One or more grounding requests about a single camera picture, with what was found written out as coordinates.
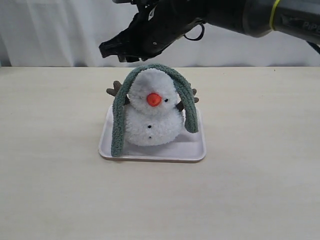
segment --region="green knitted scarf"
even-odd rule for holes
[[[161,64],[149,64],[136,67],[132,70],[126,79],[124,80],[121,88],[119,89],[112,105],[113,111],[113,129],[112,129],[112,143],[111,143],[111,155],[113,157],[119,157],[122,154],[124,147],[124,135],[125,135],[125,113],[124,104],[125,98],[128,94],[132,83],[136,79],[137,75],[147,69],[157,69],[168,74],[174,83],[177,93],[179,94],[181,101],[185,109],[185,129],[190,133],[198,132],[198,118],[197,110],[194,102],[194,95],[192,92],[191,84],[176,70]]]

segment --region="brown antler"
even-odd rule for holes
[[[113,89],[112,88],[108,88],[106,90],[106,92],[108,94],[110,94],[111,96],[116,96],[121,88],[122,84],[119,81],[114,81],[113,82]],[[128,105],[130,104],[130,100],[128,98],[128,96],[125,96],[125,101],[124,101],[124,105]]]
[[[197,94],[197,89],[195,89],[195,88],[192,89],[192,93],[193,93],[193,96],[195,96]],[[197,102],[199,102],[199,98],[194,97],[193,99],[194,99],[194,103],[195,104]],[[182,101],[180,101],[175,107],[179,110],[179,112],[182,112],[185,109],[184,104],[182,103]]]

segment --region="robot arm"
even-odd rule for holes
[[[103,58],[146,61],[204,24],[260,38],[279,31],[320,44],[320,0],[113,0],[137,5],[129,27],[101,43]]]

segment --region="orange nose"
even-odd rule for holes
[[[146,101],[151,107],[156,107],[161,103],[162,98],[156,93],[151,93],[146,97]]]

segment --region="black cable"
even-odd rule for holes
[[[307,41],[307,43],[318,53],[320,54],[320,46],[318,46],[317,44]]]

